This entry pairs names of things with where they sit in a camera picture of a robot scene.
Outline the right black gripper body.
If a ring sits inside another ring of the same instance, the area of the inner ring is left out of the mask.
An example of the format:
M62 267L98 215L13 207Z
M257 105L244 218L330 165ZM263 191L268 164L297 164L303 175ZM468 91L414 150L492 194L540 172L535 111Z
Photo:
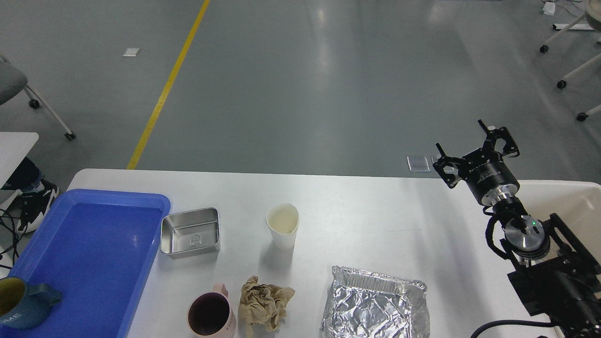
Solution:
M493 206L501 199L515 196L519 190L520 184L505 165L501 152L479 148L462 160L465 167L460 170L460 177L480 205Z

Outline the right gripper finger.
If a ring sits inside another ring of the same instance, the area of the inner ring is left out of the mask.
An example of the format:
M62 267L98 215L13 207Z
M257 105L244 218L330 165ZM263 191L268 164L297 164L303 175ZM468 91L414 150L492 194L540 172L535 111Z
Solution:
M520 155L519 148L515 143L511 133L505 127L500 129L490 129L483 120L478 120L479 126L485 132L485 140L482 147L480 148L485 158L490 160L502 160L504 157L518 157ZM504 145L500 151L496 150L496 144L498 141L503 141Z
M460 181L466 181L469 171L469 161L464 158L448 156L440 143L436 143L440 157L433 163L434 170L444 183L455 188Z

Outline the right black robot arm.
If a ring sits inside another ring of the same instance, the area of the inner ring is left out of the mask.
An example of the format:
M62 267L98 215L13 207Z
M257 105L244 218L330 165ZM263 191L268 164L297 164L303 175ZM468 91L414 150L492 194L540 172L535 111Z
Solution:
M546 221L526 211L517 197L519 181L504 163L517 157L519 148L507 128L490 128L480 148L462 156L440 154L433 167L449 188L466 182L483 214L489 216L485 240L492 252L511 261L508 274L520 302L530 316L546 314L548 322L497 320L481 325L481 333L502 325L560 329L565 338L598 338L601 306L600 263L558 214Z

